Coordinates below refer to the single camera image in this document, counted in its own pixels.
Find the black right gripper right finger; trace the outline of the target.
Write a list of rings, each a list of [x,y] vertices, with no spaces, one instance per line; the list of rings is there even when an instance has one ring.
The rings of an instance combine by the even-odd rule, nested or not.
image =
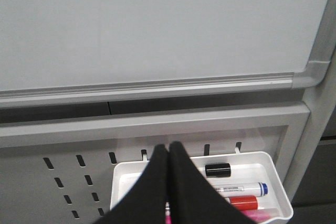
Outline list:
[[[182,143],[169,145],[168,164],[172,223],[254,223],[216,192],[196,168]]]

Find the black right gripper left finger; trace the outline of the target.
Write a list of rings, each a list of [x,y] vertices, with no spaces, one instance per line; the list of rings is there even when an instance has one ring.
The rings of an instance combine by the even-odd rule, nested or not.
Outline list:
[[[155,146],[144,172],[128,193],[95,223],[165,223],[168,152]]]

